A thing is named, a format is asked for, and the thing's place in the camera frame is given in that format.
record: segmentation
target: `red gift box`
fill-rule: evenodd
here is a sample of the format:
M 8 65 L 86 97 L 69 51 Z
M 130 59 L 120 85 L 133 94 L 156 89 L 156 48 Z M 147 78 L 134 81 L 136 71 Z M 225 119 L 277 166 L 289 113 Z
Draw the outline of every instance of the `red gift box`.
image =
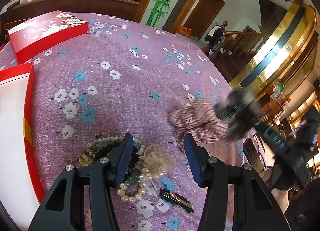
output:
M 54 11 L 32 18 L 8 31 L 18 64 L 88 31 L 88 22 Z
M 0 175 L 0 200 L 21 229 L 28 229 L 42 199 L 31 134 L 31 110 L 35 83 L 33 63 L 0 71 L 0 135 L 9 156 L 0 160 L 0 168 L 14 164 Z

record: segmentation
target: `floor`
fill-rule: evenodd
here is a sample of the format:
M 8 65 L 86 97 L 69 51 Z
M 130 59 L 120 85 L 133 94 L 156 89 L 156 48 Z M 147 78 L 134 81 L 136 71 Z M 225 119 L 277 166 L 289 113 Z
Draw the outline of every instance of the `floor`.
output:
M 199 48 L 203 48 L 204 46 L 206 46 L 206 43 L 204 43 L 204 42 L 202 42 L 202 41 L 199 41 L 199 40 L 198 40 L 197 38 L 195 38 L 195 37 L 190 36 L 191 38 L 188 38 L 188 37 L 183 36 L 183 35 L 181 35 L 181 34 L 179 34 L 179 33 L 176 33 L 176 36 L 177 36 L 178 38 L 185 39 L 185 40 L 187 40 L 187 41 L 189 41 L 189 42 L 197 45 Z

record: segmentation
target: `wooden door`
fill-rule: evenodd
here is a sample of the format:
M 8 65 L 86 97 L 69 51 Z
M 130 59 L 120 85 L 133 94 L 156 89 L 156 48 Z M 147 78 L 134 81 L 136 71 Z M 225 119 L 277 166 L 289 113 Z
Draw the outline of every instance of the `wooden door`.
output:
M 224 4 L 223 0 L 200 0 L 184 26 L 191 29 L 192 36 L 200 39 Z

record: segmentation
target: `hair clip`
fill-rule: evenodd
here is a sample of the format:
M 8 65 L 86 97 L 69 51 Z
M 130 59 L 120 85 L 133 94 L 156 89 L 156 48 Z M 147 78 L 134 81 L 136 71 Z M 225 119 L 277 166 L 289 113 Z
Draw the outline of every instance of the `hair clip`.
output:
M 175 205 L 182 207 L 188 213 L 194 212 L 193 204 L 191 204 L 190 201 L 188 201 L 186 198 L 180 196 L 177 193 L 174 193 L 174 192 L 171 192 L 167 189 L 161 188 L 160 189 L 160 197 L 167 202 L 170 202 L 172 204 L 175 204 Z

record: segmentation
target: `red box with white flowers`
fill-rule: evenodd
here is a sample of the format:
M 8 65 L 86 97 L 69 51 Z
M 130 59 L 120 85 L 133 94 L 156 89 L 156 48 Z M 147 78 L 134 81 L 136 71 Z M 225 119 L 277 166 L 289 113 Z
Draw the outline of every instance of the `red box with white flowers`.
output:
M 87 31 L 87 21 L 54 11 L 21 23 L 8 33 L 17 63 L 23 64 L 46 49 Z

